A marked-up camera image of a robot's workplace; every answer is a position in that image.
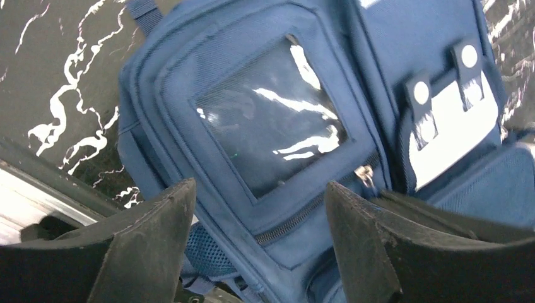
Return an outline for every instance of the shoulder strap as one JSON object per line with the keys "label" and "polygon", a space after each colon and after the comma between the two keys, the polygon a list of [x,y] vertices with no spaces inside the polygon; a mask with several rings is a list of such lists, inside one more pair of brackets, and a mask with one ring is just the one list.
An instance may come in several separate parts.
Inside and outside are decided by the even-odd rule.
{"label": "shoulder strap", "polygon": [[162,12],[154,0],[128,0],[126,8],[130,11],[132,18],[136,20],[145,37],[148,37],[152,29],[163,19]]}

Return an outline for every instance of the white veins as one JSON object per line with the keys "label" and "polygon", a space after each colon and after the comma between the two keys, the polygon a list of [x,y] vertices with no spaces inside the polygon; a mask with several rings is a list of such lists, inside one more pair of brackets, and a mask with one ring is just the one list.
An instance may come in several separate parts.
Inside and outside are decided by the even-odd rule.
{"label": "white veins", "polygon": [[114,200],[124,198],[130,195],[130,200],[124,205],[124,208],[130,208],[132,205],[140,204],[142,201],[138,201],[139,188],[136,186],[128,187],[126,190],[121,191],[115,196]]}
{"label": "white veins", "polygon": [[59,23],[59,31],[61,32],[61,35],[63,36],[65,33],[63,32],[63,24],[61,23],[61,18],[57,20]]}
{"label": "white veins", "polygon": [[0,76],[0,83],[2,83],[2,81],[4,81],[6,77],[8,76],[8,69],[9,68],[6,68],[6,70],[4,71],[4,74]]}
{"label": "white veins", "polygon": [[[63,134],[66,130],[67,117],[66,117],[64,105],[60,100],[60,98],[66,92],[76,91],[79,96],[79,101],[76,104],[76,109],[78,110],[78,112],[82,114],[86,114],[89,110],[90,112],[94,113],[97,116],[97,119],[100,124],[100,115],[93,107],[90,107],[87,109],[83,108],[84,100],[78,88],[78,83],[80,81],[80,77],[86,74],[91,68],[91,64],[93,63],[93,60],[100,52],[102,45],[107,40],[117,35],[124,28],[121,22],[121,16],[123,15],[125,8],[122,8],[119,14],[117,15],[117,24],[119,25],[119,28],[117,30],[109,33],[107,36],[100,39],[95,45],[88,46],[88,44],[85,42],[83,38],[84,22],[87,20],[89,16],[96,14],[98,10],[103,6],[105,1],[106,0],[99,0],[97,3],[92,5],[88,9],[85,16],[78,23],[78,37],[76,39],[77,41],[76,51],[68,55],[66,62],[64,64],[64,68],[63,68],[67,84],[60,87],[60,89],[56,91],[55,94],[53,94],[52,98],[50,98],[50,113],[52,114],[53,118],[55,118],[57,122],[37,125],[33,129],[29,130],[28,132],[28,137],[31,137],[33,135],[41,143],[39,149],[36,152],[37,156],[40,156],[45,150],[53,147],[54,144],[58,141],[61,134]],[[92,52],[91,59],[89,60],[89,62],[87,62],[85,66],[82,66],[78,70],[71,72],[71,68],[77,68],[78,63],[84,60],[85,51],[87,49],[90,49]],[[117,116],[118,114],[116,113],[115,116],[112,118],[112,120],[110,120],[110,122],[108,123],[109,125],[106,125],[106,126],[101,125],[101,128],[95,132],[96,137],[83,138],[77,144],[72,146],[70,150],[76,152],[77,148],[80,148],[81,146],[88,146],[88,145],[94,146],[98,152],[102,150],[102,148],[104,148],[105,145],[107,144],[107,140],[103,137],[103,134],[105,130],[111,127],[111,125],[113,125],[113,123],[117,120]],[[70,153],[70,157],[64,158],[64,164],[68,163],[69,160],[72,159],[72,156],[75,154],[74,152]]]}
{"label": "white veins", "polygon": [[[531,32],[531,39],[533,45],[533,52],[535,54],[535,27]],[[502,125],[513,117],[517,109],[522,107],[527,86],[529,80],[531,79],[531,74],[535,72],[535,62],[533,61],[533,55],[520,60],[517,64],[515,64],[515,67],[518,68],[518,70],[515,72],[515,75],[517,76],[525,75],[525,71],[529,71],[529,73],[527,73],[523,86],[518,87],[516,91],[512,92],[509,98],[507,99],[507,103],[505,104],[505,108],[503,109],[503,116],[501,121]]]}
{"label": "white veins", "polygon": [[[520,4],[524,4],[524,8],[526,7],[526,0],[517,0],[515,3],[508,6],[509,11],[508,13],[500,20],[496,25],[493,26],[493,28],[490,29],[490,33],[488,34],[488,40],[490,42],[493,42],[493,39],[498,38],[499,35],[501,35],[502,31],[505,29],[507,24],[513,20],[513,15],[518,13],[520,11],[521,7]],[[490,5],[485,5],[485,7],[490,8],[490,6],[493,4],[493,1],[490,1]]]}
{"label": "white veins", "polygon": [[486,13],[496,2],[496,0],[483,0],[483,12]]}
{"label": "white veins", "polygon": [[74,156],[78,154],[80,148],[84,146],[92,146],[95,148],[95,151],[92,154],[85,155],[84,157],[79,159],[73,165],[73,167],[67,171],[67,173],[69,175],[72,175],[82,162],[95,158],[100,153],[100,151],[102,151],[108,145],[108,139],[104,136],[104,134],[106,130],[108,130],[114,125],[114,123],[118,120],[118,118],[119,118],[119,107],[116,106],[114,116],[110,119],[108,123],[106,123],[106,125],[104,125],[104,127],[101,125],[101,128],[95,132],[96,137],[95,136],[85,137],[82,140],[78,141],[75,145],[69,148],[69,150],[67,151],[67,155],[63,158],[63,164],[59,167],[59,169],[63,169],[63,167],[66,164],[69,164],[69,161],[73,159]]}
{"label": "white veins", "polygon": [[105,172],[98,173],[98,180],[93,183],[93,188],[97,188],[97,185],[104,180],[104,175],[119,174],[124,171],[124,165],[121,169],[108,170]]}
{"label": "white veins", "polygon": [[35,20],[39,19],[39,18],[43,18],[43,16],[46,15],[46,13],[48,12],[49,10],[49,7],[50,7],[50,3],[47,5],[47,7],[45,8],[45,11],[40,13],[40,14],[37,14],[33,17],[31,17],[27,22],[26,22],[26,25],[24,26],[24,29],[22,30],[22,32],[20,33],[20,38],[18,40],[18,45],[17,45],[17,48],[15,49],[15,54],[18,53],[18,50],[20,49],[22,43],[24,42],[24,35],[26,34],[26,31],[28,30],[28,27],[30,26],[30,24],[32,24],[32,22],[34,22]]}

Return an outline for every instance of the blue fabric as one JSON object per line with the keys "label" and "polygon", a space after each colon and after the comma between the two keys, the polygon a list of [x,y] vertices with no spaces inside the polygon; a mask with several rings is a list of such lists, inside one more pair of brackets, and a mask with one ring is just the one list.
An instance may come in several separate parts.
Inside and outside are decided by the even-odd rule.
{"label": "blue fabric", "polygon": [[200,223],[190,229],[185,255],[202,276],[228,276],[236,272],[225,253]]}
{"label": "blue fabric", "polygon": [[154,0],[128,0],[126,7],[146,36],[163,19],[162,12]]}
{"label": "blue fabric", "polygon": [[533,156],[527,148],[516,145],[495,150],[444,184],[428,202],[442,210],[532,229]]}
{"label": "blue fabric", "polygon": [[[202,225],[191,228],[185,287],[205,293],[226,281],[246,303],[344,302],[316,202],[331,180],[359,193],[353,171],[370,155],[376,188],[406,190],[398,184],[410,175],[394,165],[407,146],[397,128],[403,78],[426,66],[436,89],[437,77],[455,74],[449,47],[470,36],[503,102],[474,3],[185,0],[162,18],[153,1],[129,1],[147,39],[119,76],[118,149],[146,198],[197,182]],[[452,202],[470,194],[437,205],[479,211],[483,200],[473,210]]]}

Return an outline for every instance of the mesh pocket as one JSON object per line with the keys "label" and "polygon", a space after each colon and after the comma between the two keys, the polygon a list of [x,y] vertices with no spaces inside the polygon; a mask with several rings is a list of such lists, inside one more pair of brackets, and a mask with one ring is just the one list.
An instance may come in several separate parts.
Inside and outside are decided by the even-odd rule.
{"label": "mesh pocket", "polygon": [[461,186],[448,190],[446,196],[433,197],[432,204],[518,227],[535,225],[533,157],[527,150],[513,148],[466,179]]}
{"label": "mesh pocket", "polygon": [[236,272],[225,253],[199,223],[191,227],[185,255],[201,276],[226,276]]}
{"label": "mesh pocket", "polygon": [[210,89],[196,105],[257,198],[336,149],[347,136],[293,37]]}

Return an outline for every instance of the backpack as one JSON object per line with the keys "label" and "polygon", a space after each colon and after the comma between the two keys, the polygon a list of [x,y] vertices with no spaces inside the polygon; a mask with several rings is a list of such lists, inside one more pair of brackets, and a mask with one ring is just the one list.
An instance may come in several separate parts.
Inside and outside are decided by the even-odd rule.
{"label": "backpack", "polygon": [[119,155],[147,199],[195,178],[186,289],[346,302],[329,181],[535,224],[533,158],[502,143],[507,94],[479,0],[126,5],[147,39],[119,75]]}

